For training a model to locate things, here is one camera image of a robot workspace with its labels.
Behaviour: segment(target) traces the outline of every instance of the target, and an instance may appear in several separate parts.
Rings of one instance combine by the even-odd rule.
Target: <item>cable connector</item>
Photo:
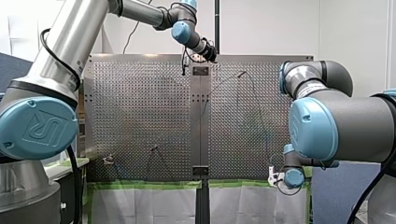
[[[102,158],[104,165],[114,165],[114,155],[110,154],[107,157]]]

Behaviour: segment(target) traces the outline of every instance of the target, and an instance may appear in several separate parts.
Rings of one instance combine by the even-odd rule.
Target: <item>metal bracket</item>
[[[209,166],[192,166],[193,175],[209,175]]]

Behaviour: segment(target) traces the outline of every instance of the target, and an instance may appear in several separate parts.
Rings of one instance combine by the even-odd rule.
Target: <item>white wall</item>
[[[0,52],[33,61],[39,34],[50,28],[64,0],[0,0]],[[99,35],[92,52],[102,52]]]
[[[168,7],[175,0],[154,0]],[[214,40],[214,1],[198,0],[197,31]],[[122,53],[134,21],[109,15],[104,52]],[[227,0],[220,2],[222,54],[306,54],[318,56],[319,1]],[[170,31],[157,32],[141,24],[127,53],[180,53]]]
[[[387,87],[389,0],[321,0],[321,60],[347,68],[355,96]]]

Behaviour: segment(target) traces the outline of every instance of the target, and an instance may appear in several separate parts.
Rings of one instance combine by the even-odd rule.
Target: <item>gray panel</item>
[[[282,167],[283,146],[290,141],[290,98],[279,93],[278,84],[285,61],[307,58],[223,56],[213,66],[210,178],[266,179],[270,158]],[[237,78],[241,72],[247,73]]]
[[[179,56],[96,56],[86,86],[91,180],[191,179],[190,77]]]
[[[290,99],[279,94],[278,68],[307,60],[219,56],[183,77],[178,55],[93,56],[85,74],[90,181],[144,179],[148,164],[150,180],[192,179],[193,165],[209,165],[211,178],[266,178],[269,159],[289,142]],[[193,76],[194,66],[210,66],[209,77]],[[166,166],[156,151],[150,157],[155,146]],[[110,154],[114,164],[105,165]]]

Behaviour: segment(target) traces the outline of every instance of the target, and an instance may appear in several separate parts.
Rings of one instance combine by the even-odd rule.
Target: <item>white plastic sheet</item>
[[[92,196],[92,224],[195,224],[196,189],[105,189]]]
[[[307,212],[307,189],[294,196],[271,187],[210,189],[214,224],[306,224]]]

